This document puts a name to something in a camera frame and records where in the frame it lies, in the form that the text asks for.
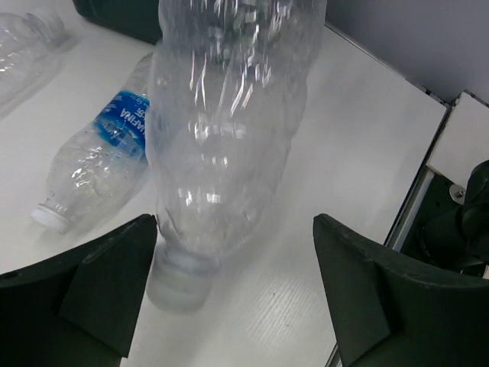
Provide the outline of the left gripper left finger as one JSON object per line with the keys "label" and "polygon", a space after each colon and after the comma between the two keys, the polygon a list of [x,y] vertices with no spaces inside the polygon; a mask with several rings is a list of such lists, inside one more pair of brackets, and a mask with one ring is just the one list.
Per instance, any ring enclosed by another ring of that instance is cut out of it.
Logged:
{"label": "left gripper left finger", "polygon": [[3,366],[118,366],[128,357],[157,240],[141,215],[1,276]]}

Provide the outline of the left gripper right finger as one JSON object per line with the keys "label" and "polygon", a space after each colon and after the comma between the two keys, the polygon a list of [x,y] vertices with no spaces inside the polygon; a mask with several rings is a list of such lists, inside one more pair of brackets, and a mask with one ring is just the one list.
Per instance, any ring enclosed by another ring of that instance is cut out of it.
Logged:
{"label": "left gripper right finger", "polygon": [[342,364],[486,366],[488,282],[417,261],[326,214],[313,239]]}

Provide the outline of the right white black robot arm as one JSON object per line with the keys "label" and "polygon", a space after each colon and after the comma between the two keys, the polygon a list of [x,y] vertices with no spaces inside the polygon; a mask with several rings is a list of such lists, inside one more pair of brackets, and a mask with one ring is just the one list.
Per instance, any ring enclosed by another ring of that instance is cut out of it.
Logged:
{"label": "right white black robot arm", "polygon": [[440,268],[460,272],[488,264],[488,162],[468,179],[464,203],[430,219],[421,228],[421,249]]}

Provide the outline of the clear bottle blue label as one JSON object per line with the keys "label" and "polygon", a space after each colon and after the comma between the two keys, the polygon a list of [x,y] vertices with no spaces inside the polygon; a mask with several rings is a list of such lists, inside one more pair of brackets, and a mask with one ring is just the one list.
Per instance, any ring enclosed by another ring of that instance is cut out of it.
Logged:
{"label": "clear bottle blue label", "polygon": [[92,225],[126,203],[147,166],[145,115],[151,55],[135,66],[121,90],[52,160],[46,198],[34,222],[58,233]]}

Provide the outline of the clear bottle white blue cap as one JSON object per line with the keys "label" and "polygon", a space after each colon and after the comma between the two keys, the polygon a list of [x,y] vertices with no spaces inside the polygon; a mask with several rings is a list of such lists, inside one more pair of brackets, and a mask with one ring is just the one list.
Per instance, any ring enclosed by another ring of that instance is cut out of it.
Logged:
{"label": "clear bottle white blue cap", "polygon": [[162,236],[147,295],[192,313],[283,174],[322,43],[324,1],[162,1],[146,156]]}

